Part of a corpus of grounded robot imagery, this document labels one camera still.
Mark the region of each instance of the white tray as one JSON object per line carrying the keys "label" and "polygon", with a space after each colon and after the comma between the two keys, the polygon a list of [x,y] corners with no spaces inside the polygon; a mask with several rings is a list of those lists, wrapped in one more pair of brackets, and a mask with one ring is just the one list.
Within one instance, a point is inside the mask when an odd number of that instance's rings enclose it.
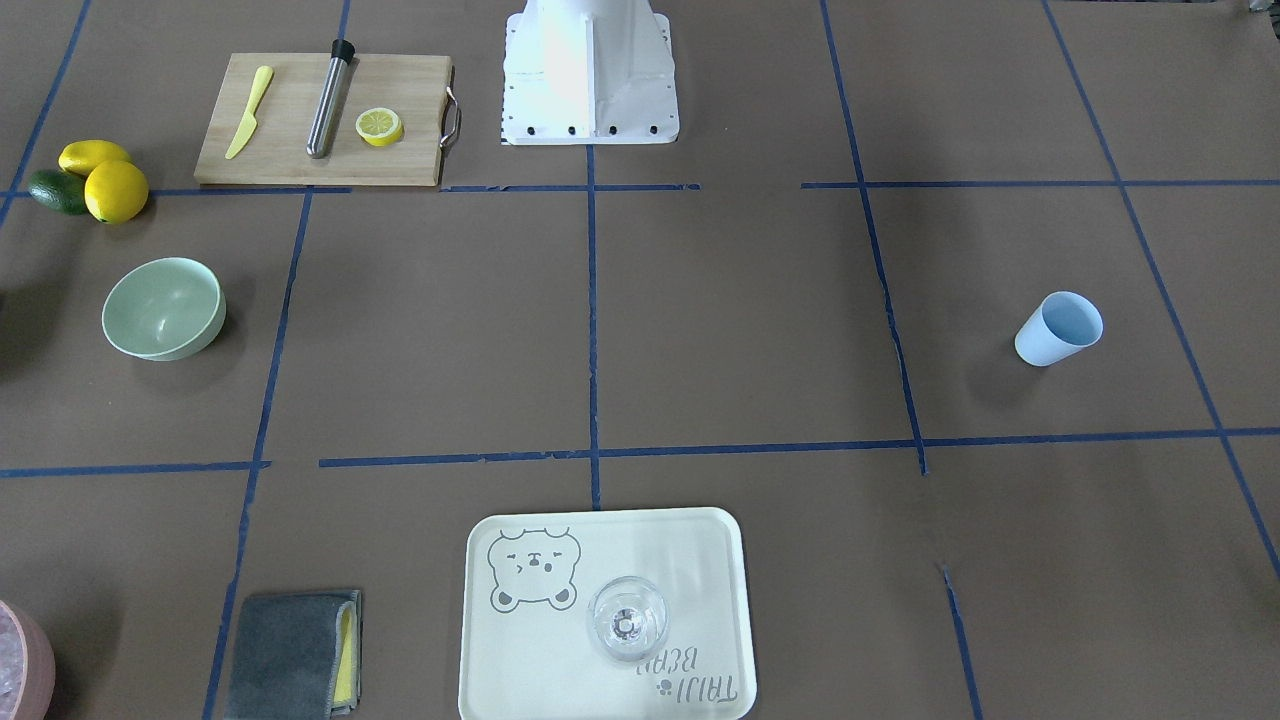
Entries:
{"label": "white tray", "polygon": [[[591,598],[625,575],[667,601],[646,662],[613,660],[590,630]],[[467,539],[465,588],[463,720],[736,720],[755,703],[742,536],[717,507],[494,515]]]}

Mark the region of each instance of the cut lemon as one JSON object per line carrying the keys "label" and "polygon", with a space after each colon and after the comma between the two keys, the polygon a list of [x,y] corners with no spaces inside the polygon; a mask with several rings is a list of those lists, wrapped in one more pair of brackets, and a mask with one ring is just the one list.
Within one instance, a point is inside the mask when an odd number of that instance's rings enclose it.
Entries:
{"label": "cut lemon", "polygon": [[356,132],[365,142],[374,147],[383,147],[399,140],[404,135],[404,126],[399,122],[399,115],[389,108],[371,108],[356,118]]}

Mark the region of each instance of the green avocado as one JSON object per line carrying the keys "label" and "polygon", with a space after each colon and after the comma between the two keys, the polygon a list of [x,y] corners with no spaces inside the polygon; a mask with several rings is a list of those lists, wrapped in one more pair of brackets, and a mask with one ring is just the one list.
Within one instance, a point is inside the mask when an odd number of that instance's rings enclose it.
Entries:
{"label": "green avocado", "polygon": [[79,176],[63,170],[36,170],[27,182],[27,191],[36,202],[59,213],[67,215],[88,213],[88,208],[84,206],[84,178]]}

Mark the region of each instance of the wooden cutting board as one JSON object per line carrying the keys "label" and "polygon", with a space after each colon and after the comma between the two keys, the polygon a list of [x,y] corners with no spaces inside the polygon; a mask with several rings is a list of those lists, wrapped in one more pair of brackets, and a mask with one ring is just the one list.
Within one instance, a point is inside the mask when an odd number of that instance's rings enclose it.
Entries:
{"label": "wooden cutting board", "polygon": [[[227,147],[259,65],[275,77],[253,114],[257,129],[236,158]],[[453,61],[439,55],[360,55],[328,158],[307,155],[307,136],[329,73],[325,53],[237,53],[227,64],[214,115],[196,161],[196,181],[234,184],[434,186],[440,177],[440,123]],[[372,147],[356,135],[356,118],[370,108],[390,108],[404,137]]]}

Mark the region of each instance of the green bowl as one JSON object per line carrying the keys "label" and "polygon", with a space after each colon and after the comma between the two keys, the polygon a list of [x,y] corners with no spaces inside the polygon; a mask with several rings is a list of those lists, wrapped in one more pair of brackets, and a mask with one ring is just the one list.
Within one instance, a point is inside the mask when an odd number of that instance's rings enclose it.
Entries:
{"label": "green bowl", "polygon": [[180,360],[218,337],[227,299],[218,277],[187,258],[134,268],[102,305],[102,333],[120,352],[143,360]]}

